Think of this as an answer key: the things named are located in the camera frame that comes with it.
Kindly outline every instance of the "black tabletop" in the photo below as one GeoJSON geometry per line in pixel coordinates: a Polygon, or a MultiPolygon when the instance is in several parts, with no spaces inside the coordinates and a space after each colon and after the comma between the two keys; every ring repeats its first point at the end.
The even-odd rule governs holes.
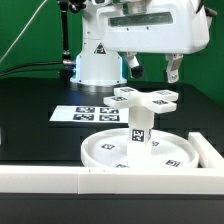
{"type": "MultiPolygon", "coordinates": [[[[129,83],[140,91],[179,93],[175,112],[156,115],[155,129],[187,138],[201,132],[224,155],[224,109],[196,88],[129,83]]],[[[112,93],[89,93],[57,79],[0,80],[0,163],[81,166],[89,135],[127,124],[50,122],[57,105],[104,106],[112,93]]],[[[223,195],[0,194],[0,223],[223,223],[223,195]]]]}
{"type": "MultiPolygon", "coordinates": [[[[199,131],[223,155],[224,109],[186,84],[131,82],[142,92],[170,89],[179,93],[175,112],[156,115],[154,128],[187,138],[199,131]]],[[[0,163],[81,165],[80,145],[89,135],[127,124],[50,122],[57,105],[105,106],[104,96],[64,85],[58,79],[0,80],[0,163]]]]}

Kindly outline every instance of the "white circular tray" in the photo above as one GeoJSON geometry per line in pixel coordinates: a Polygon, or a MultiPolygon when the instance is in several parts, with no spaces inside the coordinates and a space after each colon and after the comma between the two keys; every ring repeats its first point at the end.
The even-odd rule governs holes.
{"type": "Polygon", "coordinates": [[[151,132],[151,156],[135,159],[127,154],[128,134],[128,128],[111,129],[86,138],[81,146],[81,160],[84,166],[121,168],[198,166],[199,156],[187,140],[156,130],[151,132]]]}

